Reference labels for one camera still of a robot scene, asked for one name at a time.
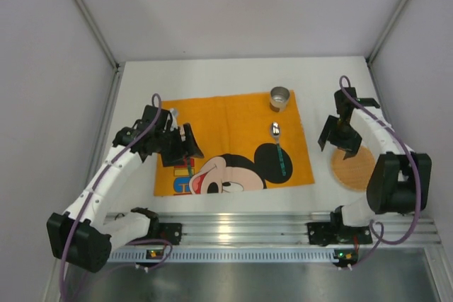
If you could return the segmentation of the round woven coaster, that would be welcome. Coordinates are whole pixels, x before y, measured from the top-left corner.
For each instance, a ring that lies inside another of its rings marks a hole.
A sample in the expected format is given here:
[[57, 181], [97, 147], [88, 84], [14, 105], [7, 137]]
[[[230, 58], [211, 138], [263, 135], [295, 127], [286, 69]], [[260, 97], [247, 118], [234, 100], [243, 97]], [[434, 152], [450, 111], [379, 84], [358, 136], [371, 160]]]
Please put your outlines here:
[[334, 178], [346, 189], [355, 192], [366, 191], [374, 166], [374, 156], [364, 146], [351, 158], [345, 158], [345, 152], [340, 149], [336, 149], [331, 157]]

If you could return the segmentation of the orange Mickey Mouse placemat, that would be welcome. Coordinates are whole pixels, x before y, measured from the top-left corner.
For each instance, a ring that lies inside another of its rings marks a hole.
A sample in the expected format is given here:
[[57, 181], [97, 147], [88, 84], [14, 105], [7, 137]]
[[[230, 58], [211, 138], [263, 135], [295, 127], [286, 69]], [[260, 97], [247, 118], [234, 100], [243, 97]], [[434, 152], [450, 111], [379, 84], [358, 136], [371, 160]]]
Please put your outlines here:
[[[282, 112], [270, 109], [268, 93], [167, 100], [178, 121], [190, 123], [204, 158], [192, 158], [194, 175], [185, 166], [163, 167], [157, 161], [154, 194], [176, 197], [241, 193], [315, 182], [295, 94]], [[270, 125], [280, 126], [286, 167], [282, 175]]]

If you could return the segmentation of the spoon with teal handle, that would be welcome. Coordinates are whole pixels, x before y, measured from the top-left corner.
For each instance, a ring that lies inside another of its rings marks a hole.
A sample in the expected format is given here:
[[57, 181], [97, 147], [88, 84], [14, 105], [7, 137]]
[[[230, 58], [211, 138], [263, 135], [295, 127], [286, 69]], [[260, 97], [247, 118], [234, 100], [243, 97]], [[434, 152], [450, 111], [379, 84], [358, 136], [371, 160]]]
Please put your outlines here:
[[281, 133], [281, 130], [280, 130], [279, 124], [277, 122], [272, 122], [271, 125], [270, 125], [270, 135], [272, 136], [272, 138], [275, 141], [275, 145], [276, 145], [276, 148], [277, 148], [277, 154], [278, 154], [278, 158], [279, 158], [279, 162], [280, 162], [280, 169], [281, 169], [282, 175], [286, 176], [286, 174], [287, 174], [286, 173], [286, 167], [285, 167], [285, 162], [284, 162], [284, 158], [283, 158], [282, 149], [281, 149], [281, 146], [280, 146], [280, 133]]

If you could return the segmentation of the metal cup with cork band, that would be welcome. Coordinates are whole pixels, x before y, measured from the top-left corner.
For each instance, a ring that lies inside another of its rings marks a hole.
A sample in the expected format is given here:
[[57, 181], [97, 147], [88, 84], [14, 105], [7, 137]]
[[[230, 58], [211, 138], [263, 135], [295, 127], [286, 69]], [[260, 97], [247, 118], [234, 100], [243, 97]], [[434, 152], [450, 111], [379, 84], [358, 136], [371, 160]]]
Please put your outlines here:
[[290, 99], [290, 91], [283, 86], [276, 86], [270, 91], [270, 109], [282, 112], [286, 109]]

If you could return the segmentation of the fork with teal handle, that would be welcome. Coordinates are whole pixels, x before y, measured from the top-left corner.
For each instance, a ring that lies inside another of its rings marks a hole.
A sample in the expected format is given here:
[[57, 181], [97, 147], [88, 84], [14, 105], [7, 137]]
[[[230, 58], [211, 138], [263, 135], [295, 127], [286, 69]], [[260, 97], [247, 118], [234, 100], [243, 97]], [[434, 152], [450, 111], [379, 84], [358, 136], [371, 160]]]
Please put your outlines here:
[[194, 175], [194, 165], [193, 165], [192, 158], [187, 158], [187, 167], [188, 167], [188, 175], [190, 177], [192, 177]]

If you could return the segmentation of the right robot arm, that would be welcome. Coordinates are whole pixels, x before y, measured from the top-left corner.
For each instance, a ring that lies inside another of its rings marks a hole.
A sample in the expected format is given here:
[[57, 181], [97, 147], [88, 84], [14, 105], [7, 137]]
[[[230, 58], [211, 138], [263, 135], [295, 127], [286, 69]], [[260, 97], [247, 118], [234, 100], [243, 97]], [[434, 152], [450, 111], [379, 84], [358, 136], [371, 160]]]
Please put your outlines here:
[[328, 116], [319, 146], [336, 147], [344, 161], [357, 160], [365, 147], [374, 159], [365, 194], [337, 210], [343, 225], [362, 227], [377, 214], [424, 210], [432, 169], [429, 155], [397, 140], [374, 98], [358, 98], [355, 88], [347, 87], [336, 91], [334, 99], [337, 114]]

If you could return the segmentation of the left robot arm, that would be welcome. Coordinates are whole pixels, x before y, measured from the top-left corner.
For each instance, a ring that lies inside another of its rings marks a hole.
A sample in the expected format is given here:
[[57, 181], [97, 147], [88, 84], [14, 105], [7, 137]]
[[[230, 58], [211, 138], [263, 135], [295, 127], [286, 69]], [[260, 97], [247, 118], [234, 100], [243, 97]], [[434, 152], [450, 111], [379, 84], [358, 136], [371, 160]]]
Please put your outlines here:
[[155, 153], [165, 167], [204, 156], [190, 124], [178, 125], [173, 110], [146, 105], [132, 127], [123, 127], [115, 135], [102, 166], [78, 198], [64, 213], [53, 213], [47, 220], [54, 257], [96, 273], [118, 248], [159, 236], [159, 216], [147, 208], [133, 208], [122, 218], [105, 220], [127, 179]]

